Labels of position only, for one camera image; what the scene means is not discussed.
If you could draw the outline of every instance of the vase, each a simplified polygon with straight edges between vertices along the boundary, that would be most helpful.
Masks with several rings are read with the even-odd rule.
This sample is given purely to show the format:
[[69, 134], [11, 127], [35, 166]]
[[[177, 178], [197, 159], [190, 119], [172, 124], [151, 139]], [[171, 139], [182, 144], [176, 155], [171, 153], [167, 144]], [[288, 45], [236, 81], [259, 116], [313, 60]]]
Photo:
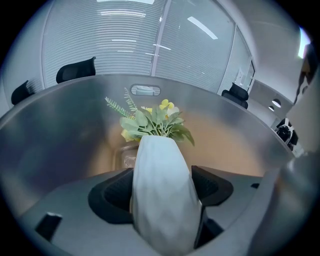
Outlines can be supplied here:
[[132, 214], [134, 228], [162, 255], [193, 250], [201, 202], [173, 139], [142, 137], [133, 171]]

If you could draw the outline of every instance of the chair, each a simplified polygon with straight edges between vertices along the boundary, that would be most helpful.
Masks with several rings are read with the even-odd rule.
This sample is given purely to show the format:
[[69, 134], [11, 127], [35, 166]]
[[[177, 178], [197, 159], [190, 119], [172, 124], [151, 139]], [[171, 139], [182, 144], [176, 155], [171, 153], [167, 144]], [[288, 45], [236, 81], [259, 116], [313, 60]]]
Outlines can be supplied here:
[[232, 83], [230, 90], [223, 90], [221, 96], [233, 101], [234, 103], [237, 103], [245, 109], [248, 108], [248, 103], [246, 102], [246, 100], [249, 98], [248, 92], [235, 83]]
[[27, 88], [27, 83], [28, 80], [25, 81], [22, 85], [20, 85], [18, 88], [16, 88], [12, 95], [11, 95], [11, 103], [13, 105], [18, 104], [19, 102], [23, 101], [24, 99], [28, 98], [29, 96], [31, 96], [32, 92], [29, 92], [28, 88]]
[[60, 84], [72, 79], [96, 75], [95, 59], [96, 57], [92, 57], [91, 59], [63, 66], [56, 74], [56, 82]]

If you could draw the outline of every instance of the round ceiling light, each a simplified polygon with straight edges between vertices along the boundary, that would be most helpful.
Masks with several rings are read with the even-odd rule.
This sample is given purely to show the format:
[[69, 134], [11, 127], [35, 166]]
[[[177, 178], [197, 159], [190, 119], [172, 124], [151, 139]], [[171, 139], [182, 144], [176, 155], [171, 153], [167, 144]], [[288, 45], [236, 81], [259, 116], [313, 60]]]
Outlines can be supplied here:
[[278, 100], [277, 98], [275, 98], [275, 99], [272, 101], [272, 103], [273, 103], [274, 105], [276, 105], [278, 108], [281, 108], [281, 102], [280, 102], [280, 100]]

